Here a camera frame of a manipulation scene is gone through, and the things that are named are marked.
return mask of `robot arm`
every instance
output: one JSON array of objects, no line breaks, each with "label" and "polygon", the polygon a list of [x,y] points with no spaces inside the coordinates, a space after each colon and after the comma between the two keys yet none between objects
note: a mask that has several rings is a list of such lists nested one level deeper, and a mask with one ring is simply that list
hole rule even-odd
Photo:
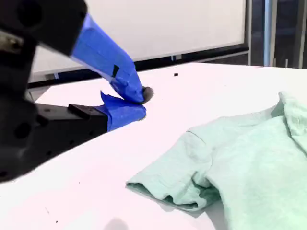
[{"label": "robot arm", "polygon": [[[24,98],[39,44],[101,74],[125,100],[68,107]],[[152,96],[131,58],[87,15],[84,0],[0,0],[0,182],[144,118]]]}]

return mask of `white wall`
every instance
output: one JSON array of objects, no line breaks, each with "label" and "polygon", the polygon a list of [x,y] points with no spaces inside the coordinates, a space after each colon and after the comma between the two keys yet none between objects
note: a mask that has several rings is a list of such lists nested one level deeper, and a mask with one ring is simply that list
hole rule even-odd
[{"label": "white wall", "polygon": [[[87,0],[94,20],[135,60],[244,42],[245,0]],[[80,65],[39,48],[33,73]]]}]

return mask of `folded cloth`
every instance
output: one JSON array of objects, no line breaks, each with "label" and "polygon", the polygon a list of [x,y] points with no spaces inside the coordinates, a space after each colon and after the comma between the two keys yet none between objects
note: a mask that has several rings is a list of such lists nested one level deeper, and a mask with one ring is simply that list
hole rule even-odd
[{"label": "folded cloth", "polygon": [[191,128],[127,187],[187,211],[221,197],[230,230],[306,230],[307,108],[279,95],[266,111]]}]

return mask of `blue painter's tape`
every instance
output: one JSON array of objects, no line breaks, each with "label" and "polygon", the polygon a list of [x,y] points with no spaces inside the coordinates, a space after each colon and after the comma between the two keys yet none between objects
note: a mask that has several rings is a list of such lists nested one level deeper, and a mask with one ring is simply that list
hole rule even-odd
[{"label": "blue painter's tape", "polygon": [[101,98],[105,104],[95,108],[108,116],[108,132],[128,125],[131,122],[139,121],[146,116],[146,109],[142,105],[105,95],[102,92]]},{"label": "blue painter's tape", "polygon": [[[72,58],[107,79],[115,91],[132,102],[143,102],[142,84],[130,56],[86,16]],[[118,71],[114,77],[114,68]]]}]

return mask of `white tabletop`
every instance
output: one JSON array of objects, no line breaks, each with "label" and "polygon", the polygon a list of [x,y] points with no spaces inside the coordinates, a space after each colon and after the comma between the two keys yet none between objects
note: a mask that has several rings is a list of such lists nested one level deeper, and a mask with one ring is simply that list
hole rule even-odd
[{"label": "white tabletop", "polygon": [[[225,230],[221,203],[192,216],[126,189],[125,182],[192,126],[268,108],[282,90],[304,95],[307,70],[191,63],[140,78],[155,90],[146,119],[1,184],[0,229]],[[100,90],[115,95],[98,79],[51,87],[37,102],[99,105]]]}]

